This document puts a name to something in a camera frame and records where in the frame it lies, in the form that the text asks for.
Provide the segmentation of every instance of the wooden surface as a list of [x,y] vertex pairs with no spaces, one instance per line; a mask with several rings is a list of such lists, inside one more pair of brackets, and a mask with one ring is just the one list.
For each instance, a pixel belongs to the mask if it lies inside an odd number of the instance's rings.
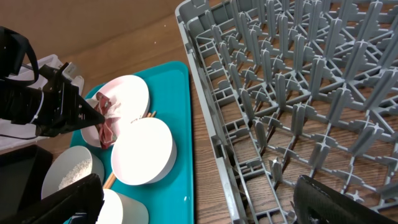
[[[0,21],[4,22],[2,25],[10,26],[10,28],[26,35],[38,52],[38,58],[48,54],[58,54],[61,61],[77,64],[85,78],[84,95],[96,85],[121,75],[139,72],[171,60],[181,61],[189,68],[180,31],[174,16],[174,9],[179,1],[141,1],[139,3],[137,3],[138,1],[133,1],[145,9],[142,12],[135,10],[136,14],[129,13],[132,11],[131,7],[133,6],[130,3],[123,5],[123,1],[113,1],[112,3],[97,2],[98,6],[96,4],[87,6],[86,1],[54,2],[50,6],[43,6],[45,10],[40,13],[44,13],[46,15],[44,17],[54,17],[53,22],[44,21],[43,18],[35,19],[34,16],[39,13],[39,8],[36,7],[32,12],[28,12],[28,19],[36,20],[43,25],[42,27],[31,26],[31,23],[22,24],[21,21],[13,23],[12,20],[5,16],[4,12],[0,13]],[[11,11],[27,11],[29,8],[23,7],[24,4],[28,4],[28,1],[22,1],[21,5],[19,3],[15,4],[12,5],[10,1],[2,1],[0,10],[8,7]],[[73,4],[77,4],[80,7],[72,7]],[[119,9],[122,6],[125,7],[125,11],[115,10],[116,6]],[[150,16],[144,16],[145,13],[148,14],[148,11],[151,11]],[[132,21],[126,21],[125,18],[127,17],[130,17]],[[69,29],[70,33],[66,35],[62,31],[62,27]],[[41,32],[46,32],[46,30],[51,30],[51,34],[48,34],[48,36],[41,35]],[[213,150],[208,139],[207,128],[203,120],[195,85],[192,81],[191,96],[195,159],[195,215],[197,223],[230,223]],[[326,114],[329,109],[329,104],[322,102],[314,102],[313,106],[321,114]],[[235,103],[222,107],[222,113],[226,122],[241,117]],[[345,110],[342,115],[342,119],[345,121],[362,119],[363,117],[362,113],[352,110]],[[291,115],[284,113],[280,120],[284,125],[290,126]],[[398,128],[398,122],[395,117],[389,118],[389,122],[394,125],[394,129]],[[325,124],[307,121],[304,131],[309,134],[323,133],[325,128]],[[53,139],[46,139],[38,142],[38,145],[52,152],[54,159],[56,159],[59,154],[68,148],[71,135],[64,134]],[[344,146],[351,145],[358,137],[357,134],[340,129],[332,129],[331,136]],[[291,135],[289,133],[276,131],[269,144],[287,146],[290,139]],[[253,158],[253,146],[250,139],[239,139],[234,142],[234,147],[240,162]],[[296,142],[294,150],[305,159],[308,159],[313,147],[313,142],[300,138]],[[377,142],[370,149],[369,154],[372,156],[384,156],[391,155],[391,152],[391,144]],[[280,157],[280,155],[273,154],[270,151],[263,156],[265,161],[275,157]],[[348,162],[348,156],[332,149],[325,165],[329,169],[346,170]],[[370,184],[382,183],[387,172],[385,167],[371,167],[372,164],[361,159],[358,159],[355,165],[354,174]],[[307,174],[308,172],[309,169],[307,167],[296,164],[293,161],[285,170],[284,177],[291,181],[296,181],[300,174]],[[342,186],[340,180],[321,172],[315,178],[336,190],[339,190]],[[349,192],[353,193],[356,189],[355,186],[351,186]],[[250,180],[248,182],[248,191],[254,203],[254,209],[257,212],[275,207],[274,196],[271,194],[264,176]],[[291,210],[292,189],[280,185],[277,194],[282,201],[282,206],[286,210]],[[377,201],[377,197],[371,192],[360,191],[360,195],[366,199],[366,205],[372,205]],[[396,210],[387,211],[385,215],[395,220],[398,219]],[[281,217],[275,215],[273,219],[274,223],[279,223]]]

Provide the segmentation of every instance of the red cloth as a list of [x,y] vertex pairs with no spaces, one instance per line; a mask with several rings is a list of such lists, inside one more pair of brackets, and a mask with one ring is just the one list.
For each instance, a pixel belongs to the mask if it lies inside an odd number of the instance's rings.
[[[104,94],[97,92],[96,99],[98,100],[98,104],[94,107],[94,109],[99,113],[101,113],[102,115],[106,115],[109,108],[112,106],[112,103],[110,102],[109,98],[106,97]],[[111,129],[112,123],[113,119],[107,118],[105,119],[105,123],[97,124],[95,126],[99,134],[99,141],[101,143],[102,149],[107,149],[117,139],[116,135],[113,133]]]

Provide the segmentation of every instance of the dish rack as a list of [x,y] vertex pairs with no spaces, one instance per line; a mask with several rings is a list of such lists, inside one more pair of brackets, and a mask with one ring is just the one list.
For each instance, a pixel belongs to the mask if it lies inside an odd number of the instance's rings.
[[382,214],[398,205],[397,3],[175,10],[233,223],[294,222],[299,174]]

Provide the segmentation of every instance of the chopstick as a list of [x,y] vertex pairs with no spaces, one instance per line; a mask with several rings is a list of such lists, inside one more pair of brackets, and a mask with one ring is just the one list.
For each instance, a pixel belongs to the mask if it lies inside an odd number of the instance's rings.
[[[154,111],[153,113],[147,113],[146,118],[153,118],[156,115],[156,111]],[[113,185],[113,183],[116,180],[116,176],[114,175],[114,173],[112,172],[111,175],[109,175],[109,177],[106,179],[106,182],[104,184],[104,189],[110,189]]]

